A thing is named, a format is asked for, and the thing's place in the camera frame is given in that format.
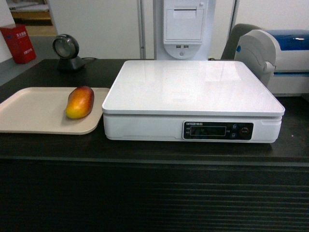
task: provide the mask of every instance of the counter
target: counter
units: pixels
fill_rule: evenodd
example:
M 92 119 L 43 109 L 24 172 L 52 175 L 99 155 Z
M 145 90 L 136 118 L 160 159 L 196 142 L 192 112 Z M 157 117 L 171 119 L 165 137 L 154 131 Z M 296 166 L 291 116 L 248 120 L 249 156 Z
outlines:
M 27 87 L 110 88 L 124 62 L 60 73 L 43 60 L 1 86 L 0 102 Z M 112 141 L 103 117 L 86 135 L 0 133 L 0 228 L 308 231 L 309 103 L 278 100 L 272 144 Z

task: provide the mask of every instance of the red fire extinguisher box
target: red fire extinguisher box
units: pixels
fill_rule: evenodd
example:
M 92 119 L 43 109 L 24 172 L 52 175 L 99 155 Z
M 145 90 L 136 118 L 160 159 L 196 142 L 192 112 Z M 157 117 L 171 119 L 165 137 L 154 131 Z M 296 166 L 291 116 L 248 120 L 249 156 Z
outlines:
M 25 64 L 36 58 L 25 25 L 10 24 L 0 27 L 15 63 Z

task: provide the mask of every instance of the electronic scale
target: electronic scale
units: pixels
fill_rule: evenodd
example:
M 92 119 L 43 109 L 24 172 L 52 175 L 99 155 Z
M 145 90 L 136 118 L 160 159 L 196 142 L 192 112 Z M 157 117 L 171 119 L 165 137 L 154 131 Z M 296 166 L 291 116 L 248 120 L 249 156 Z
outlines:
M 130 60 L 102 105 L 112 140 L 272 143 L 284 107 L 239 61 Z

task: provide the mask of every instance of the tray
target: tray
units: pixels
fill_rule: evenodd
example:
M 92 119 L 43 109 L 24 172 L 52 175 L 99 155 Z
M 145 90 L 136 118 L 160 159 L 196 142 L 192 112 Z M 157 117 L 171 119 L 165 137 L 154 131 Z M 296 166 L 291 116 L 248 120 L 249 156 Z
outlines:
M 95 93 L 91 113 L 70 119 L 65 114 L 68 96 L 74 87 L 29 87 L 0 104 L 0 132 L 87 134 L 102 116 L 102 102 L 109 89 L 92 88 Z

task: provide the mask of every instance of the gray chair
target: gray chair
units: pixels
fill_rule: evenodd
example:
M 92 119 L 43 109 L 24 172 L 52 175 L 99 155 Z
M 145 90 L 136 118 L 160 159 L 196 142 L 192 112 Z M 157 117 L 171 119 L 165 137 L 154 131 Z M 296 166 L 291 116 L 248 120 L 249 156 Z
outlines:
M 261 29 L 261 28 L 255 25 L 251 25 L 251 24 L 243 24 L 243 23 L 236 24 L 232 28 L 231 33 L 228 36 L 221 59 L 224 59 L 224 60 L 234 59 L 239 38 L 242 35 L 247 34 L 248 32 L 254 29 Z

